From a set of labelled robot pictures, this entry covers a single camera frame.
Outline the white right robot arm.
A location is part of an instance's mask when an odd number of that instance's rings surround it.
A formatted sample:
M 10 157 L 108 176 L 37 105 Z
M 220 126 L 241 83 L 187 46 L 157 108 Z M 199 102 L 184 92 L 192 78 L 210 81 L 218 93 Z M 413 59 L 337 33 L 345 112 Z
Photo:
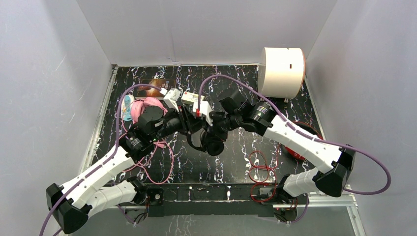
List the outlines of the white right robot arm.
M 241 127 L 279 142 L 314 165 L 312 170 L 288 175 L 280 181 L 277 189 L 280 202 L 288 204 L 301 194 L 317 191 L 332 197 L 342 195 L 352 170 L 354 151 L 325 144 L 281 116 L 267 100 L 253 105 L 241 93 L 229 89 L 219 95 L 218 101 L 222 113 L 213 111 L 207 101 L 198 100 L 193 105 L 195 115 L 205 118 L 210 134 L 220 135 Z

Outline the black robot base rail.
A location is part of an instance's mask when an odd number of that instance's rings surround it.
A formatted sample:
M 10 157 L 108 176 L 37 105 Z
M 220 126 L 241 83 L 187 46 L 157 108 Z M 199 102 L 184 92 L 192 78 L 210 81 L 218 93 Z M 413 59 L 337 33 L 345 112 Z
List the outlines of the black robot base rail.
M 274 193 L 270 186 L 248 183 L 146 184 L 139 197 L 122 203 L 128 210 L 150 207 L 150 217 L 173 215 L 256 215 L 292 221 L 307 202 Z

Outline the black on-ear headphones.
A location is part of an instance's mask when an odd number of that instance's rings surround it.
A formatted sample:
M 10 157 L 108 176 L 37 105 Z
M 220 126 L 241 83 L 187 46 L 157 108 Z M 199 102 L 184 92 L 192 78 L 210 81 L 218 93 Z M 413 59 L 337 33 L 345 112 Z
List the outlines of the black on-ear headphones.
M 195 146 L 192 142 L 193 132 L 185 133 L 188 144 L 195 150 L 206 152 L 211 156 L 217 156 L 224 150 L 224 143 L 228 138 L 228 132 L 216 131 L 213 128 L 201 128 L 200 146 Z

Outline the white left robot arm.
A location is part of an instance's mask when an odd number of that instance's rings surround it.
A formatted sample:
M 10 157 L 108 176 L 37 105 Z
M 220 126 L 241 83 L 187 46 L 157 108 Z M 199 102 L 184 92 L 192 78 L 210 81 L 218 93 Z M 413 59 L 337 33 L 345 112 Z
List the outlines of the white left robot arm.
M 111 187 L 111 179 L 138 165 L 154 151 L 157 141 L 173 133 L 193 134 L 212 126 L 210 115 L 202 109 L 192 112 L 183 106 L 163 111 L 158 106 L 144 109 L 126 134 L 116 140 L 111 150 L 99 161 L 72 180 L 46 189 L 49 217 L 53 217 L 65 234 L 79 230 L 90 217 L 122 203 L 143 204 L 149 199 L 147 188 L 130 178 Z

